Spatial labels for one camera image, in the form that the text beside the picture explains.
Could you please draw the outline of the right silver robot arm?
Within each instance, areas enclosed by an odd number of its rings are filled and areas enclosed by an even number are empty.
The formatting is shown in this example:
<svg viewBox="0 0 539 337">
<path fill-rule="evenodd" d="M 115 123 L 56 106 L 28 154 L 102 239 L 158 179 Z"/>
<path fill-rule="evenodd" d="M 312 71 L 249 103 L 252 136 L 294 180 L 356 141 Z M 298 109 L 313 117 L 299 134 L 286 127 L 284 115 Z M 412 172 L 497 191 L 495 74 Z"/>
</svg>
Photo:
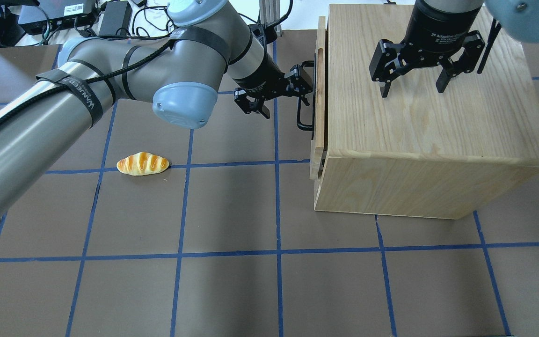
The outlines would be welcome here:
<svg viewBox="0 0 539 337">
<path fill-rule="evenodd" d="M 387 97 L 392 81 L 419 68 L 441 66 L 443 93 L 462 73 L 482 73 L 501 30 L 539 43 L 539 0 L 417 0 L 399 43 L 380 40 L 369 64 L 371 79 Z"/>
</svg>

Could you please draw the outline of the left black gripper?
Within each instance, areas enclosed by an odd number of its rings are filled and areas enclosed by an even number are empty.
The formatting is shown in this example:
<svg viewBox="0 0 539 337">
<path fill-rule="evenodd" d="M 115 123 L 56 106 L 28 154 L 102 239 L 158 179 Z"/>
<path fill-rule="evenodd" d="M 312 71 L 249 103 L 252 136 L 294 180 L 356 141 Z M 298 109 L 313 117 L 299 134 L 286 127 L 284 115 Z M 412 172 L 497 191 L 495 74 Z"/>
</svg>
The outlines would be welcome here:
<svg viewBox="0 0 539 337">
<path fill-rule="evenodd" d="M 302 65 L 294 65 L 284 74 L 273 59 L 263 59 L 252 74 L 236 79 L 234 102 L 245 114 L 258 113 L 270 119 L 265 101 L 277 97 L 307 98 L 313 93 L 313 80 Z"/>
</svg>

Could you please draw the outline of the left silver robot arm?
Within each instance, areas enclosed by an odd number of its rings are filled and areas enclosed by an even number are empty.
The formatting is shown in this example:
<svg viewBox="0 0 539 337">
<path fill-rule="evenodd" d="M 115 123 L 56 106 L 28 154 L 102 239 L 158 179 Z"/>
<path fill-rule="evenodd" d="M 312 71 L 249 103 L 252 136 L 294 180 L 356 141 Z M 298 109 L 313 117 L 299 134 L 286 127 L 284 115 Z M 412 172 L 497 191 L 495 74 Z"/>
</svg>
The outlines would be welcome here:
<svg viewBox="0 0 539 337">
<path fill-rule="evenodd" d="M 238 107 L 265 118 L 264 102 L 305 102 L 313 92 L 302 66 L 283 73 L 228 1 L 172 0 L 168 13 L 176 28 L 158 49 L 73 38 L 57 68 L 0 109 L 0 222 L 118 99 L 150 103 L 163 121 L 197 129 L 211 117 L 224 74 L 237 83 Z"/>
</svg>

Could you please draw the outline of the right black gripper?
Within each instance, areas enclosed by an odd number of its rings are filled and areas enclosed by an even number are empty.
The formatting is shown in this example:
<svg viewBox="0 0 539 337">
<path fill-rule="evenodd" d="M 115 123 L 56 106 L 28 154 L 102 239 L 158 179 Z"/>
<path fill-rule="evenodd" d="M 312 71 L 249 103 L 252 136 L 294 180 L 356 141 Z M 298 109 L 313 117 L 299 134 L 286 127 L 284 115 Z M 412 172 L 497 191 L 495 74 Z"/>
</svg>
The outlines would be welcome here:
<svg viewBox="0 0 539 337">
<path fill-rule="evenodd" d="M 395 79 L 413 69 L 442 66 L 436 81 L 438 93 L 446 90 L 451 79 L 472 72 L 485 48 L 481 33 L 470 31 L 472 24 L 473 18 L 441 21 L 412 14 L 399 43 L 380 40 L 369 71 L 371 78 L 380 82 L 381 98 L 387 98 Z"/>
</svg>

